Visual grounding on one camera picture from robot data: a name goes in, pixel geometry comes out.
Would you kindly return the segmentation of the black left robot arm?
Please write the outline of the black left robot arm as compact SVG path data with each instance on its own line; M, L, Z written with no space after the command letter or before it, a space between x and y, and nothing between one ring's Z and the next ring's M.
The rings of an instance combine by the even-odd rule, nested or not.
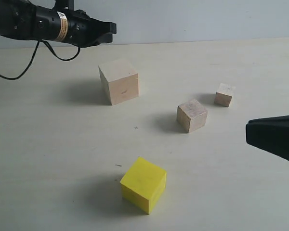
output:
M72 0L49 9L28 0L0 0L0 36L15 40L56 41L80 48L113 41L117 25L75 10Z

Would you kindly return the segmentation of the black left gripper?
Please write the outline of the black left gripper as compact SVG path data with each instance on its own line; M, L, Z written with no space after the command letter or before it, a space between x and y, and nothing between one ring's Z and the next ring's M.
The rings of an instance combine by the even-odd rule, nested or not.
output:
M116 23L91 19L85 11L70 9L68 4L68 0L60 0L51 9L35 7L34 40L85 47L113 42L113 34L117 33ZM90 31L90 25L98 34Z

